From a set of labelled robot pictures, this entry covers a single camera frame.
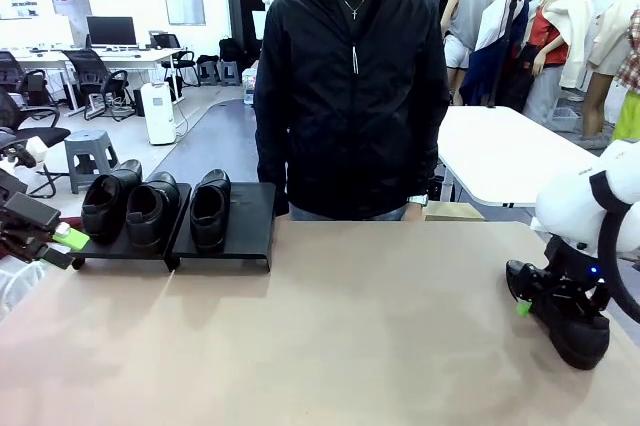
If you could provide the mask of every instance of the necklace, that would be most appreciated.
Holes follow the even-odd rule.
[[[355,20],[356,20],[356,16],[358,16],[358,10],[362,7],[362,5],[364,4],[364,2],[365,2],[366,0],[362,0],[362,1],[360,1],[360,4],[358,5],[358,7],[357,7],[356,9],[353,9],[353,8],[351,7],[351,5],[349,4],[349,1],[347,1],[347,0],[343,0],[343,1],[344,1],[344,4],[346,4],[346,5],[347,5],[347,7],[348,7],[348,8],[351,10],[351,12],[353,13],[353,20],[355,21]]]

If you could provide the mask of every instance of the black shoe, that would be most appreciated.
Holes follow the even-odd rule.
[[[152,174],[133,190],[127,204],[127,232],[134,248],[161,253],[180,207],[180,190],[169,173]]]
[[[213,251],[224,242],[230,196],[231,182],[221,169],[208,173],[196,186],[191,201],[191,236],[200,251]]]
[[[127,200],[142,182],[140,161],[124,162],[110,174],[98,176],[82,203],[82,227],[96,243],[112,243],[124,225]]]
[[[529,265],[507,263],[507,283],[514,297],[526,287],[518,278],[525,266]],[[581,295],[541,292],[534,296],[529,311],[549,329],[551,343],[567,364],[590,370],[609,348],[609,320],[589,307],[587,297]]]

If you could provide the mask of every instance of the white table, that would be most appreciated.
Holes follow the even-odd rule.
[[[173,61],[171,61],[171,56],[180,51],[177,49],[159,49],[159,50],[150,50],[150,51],[126,51],[126,52],[116,52],[116,51],[105,51],[105,50],[95,50],[102,61],[106,64],[109,69],[124,69],[124,70],[147,70],[151,74],[151,72],[157,72],[158,65],[162,61],[169,61],[171,65],[171,76],[173,78],[173,87],[174,91],[178,91],[178,86],[176,82],[176,70],[174,68]],[[62,70],[64,82],[69,88],[71,103],[74,111],[80,111],[78,108],[78,103],[76,102],[76,98],[74,94],[71,94],[73,88],[71,87],[71,74],[69,72],[69,58],[67,58],[63,53],[58,51],[49,51],[46,53],[39,53],[42,56],[39,56],[38,53],[29,53],[29,52],[16,52],[14,56],[18,60],[19,63],[25,69],[55,69]],[[183,96],[177,97],[174,104],[182,101],[184,99]]]
[[[517,315],[505,262],[545,264],[525,225],[275,235],[271,275],[51,268],[0,322],[0,424],[638,425],[640,353],[615,321],[601,363],[576,371]]]
[[[510,108],[451,107],[438,139],[446,166],[441,201],[455,178],[486,206],[534,207],[554,176],[589,167],[596,156]]]

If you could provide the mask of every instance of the yellow green pants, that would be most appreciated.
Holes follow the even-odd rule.
[[[616,139],[640,140],[640,94],[633,91],[627,93],[613,133],[613,140]]]

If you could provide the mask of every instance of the black display stand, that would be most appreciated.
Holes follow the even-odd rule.
[[[211,253],[198,251],[191,237],[190,217],[185,215],[173,247],[174,264],[179,264],[180,258],[244,259],[263,264],[260,270],[268,273],[275,197],[273,184],[233,183],[224,245]]]
[[[180,190],[180,206],[178,208],[178,215],[171,228],[171,231],[167,234],[164,241],[164,247],[162,252],[158,254],[148,255],[137,251],[129,241],[129,235],[127,228],[124,226],[118,238],[111,244],[98,244],[93,241],[89,241],[82,251],[74,251],[70,253],[76,260],[73,262],[75,269],[80,269],[86,259],[131,259],[131,260],[161,260],[164,261],[169,268],[169,271],[174,271],[180,261],[176,261],[171,255],[171,248],[175,243],[176,235],[182,219],[188,214],[185,214],[189,208],[189,200],[191,196],[191,186],[185,183],[178,183],[178,189]]]

